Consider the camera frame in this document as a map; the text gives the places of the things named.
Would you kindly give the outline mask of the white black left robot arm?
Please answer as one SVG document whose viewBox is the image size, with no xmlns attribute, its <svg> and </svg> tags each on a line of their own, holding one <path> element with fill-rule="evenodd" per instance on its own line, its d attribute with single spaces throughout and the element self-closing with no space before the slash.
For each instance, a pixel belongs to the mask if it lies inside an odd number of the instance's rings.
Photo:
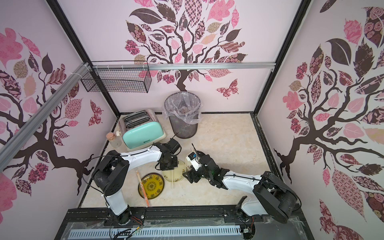
<svg viewBox="0 0 384 240">
<path fill-rule="evenodd" d="M 178 154 L 181 149 L 178 141 L 170 139 L 165 144 L 154 143 L 129 153 L 118 153 L 113 150 L 102 157 L 92 173 L 92 179 L 102 191 L 107 206 L 117 218 L 119 225 L 129 223 L 132 216 L 122 191 L 127 173 L 149 163 L 157 163 L 160 171 L 173 170 L 178 166 Z"/>
</svg>

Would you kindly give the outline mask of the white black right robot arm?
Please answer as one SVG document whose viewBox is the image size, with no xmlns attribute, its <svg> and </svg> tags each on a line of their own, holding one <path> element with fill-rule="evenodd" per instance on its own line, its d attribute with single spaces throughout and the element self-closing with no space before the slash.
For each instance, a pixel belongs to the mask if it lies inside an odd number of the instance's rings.
<svg viewBox="0 0 384 240">
<path fill-rule="evenodd" d="M 191 152 L 186 157 L 189 170 L 183 176 L 192 184 L 201 179 L 224 190 L 238 190 L 252 197 L 239 201 L 240 212 L 246 216 L 269 215 L 275 221 L 286 224 L 295 211 L 297 194 L 280 178 L 269 171 L 262 175 L 245 175 L 220 168 L 210 155 L 201 151 Z"/>
</svg>

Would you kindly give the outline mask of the red chopsticks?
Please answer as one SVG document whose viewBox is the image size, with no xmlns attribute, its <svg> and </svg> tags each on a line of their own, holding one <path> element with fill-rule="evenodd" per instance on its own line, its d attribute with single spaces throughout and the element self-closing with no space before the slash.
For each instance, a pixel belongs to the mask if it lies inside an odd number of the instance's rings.
<svg viewBox="0 0 384 240">
<path fill-rule="evenodd" d="M 138 170 L 136 170 L 136 175 L 137 175 L 137 178 L 138 178 L 138 181 L 139 181 L 139 185 L 140 185 L 140 187 L 141 187 L 141 190 L 142 190 L 143 197 L 144 197 L 144 199 L 145 199 L 147 208 L 149 208 L 149 207 L 151 207 L 151 205 L 150 205 L 149 199 L 148 199 L 148 197 L 147 197 L 147 194 L 146 194 L 146 191 L 145 191 L 143 182 L 142 182 L 142 178 L 141 178 L 140 173 L 139 173 Z"/>
</svg>

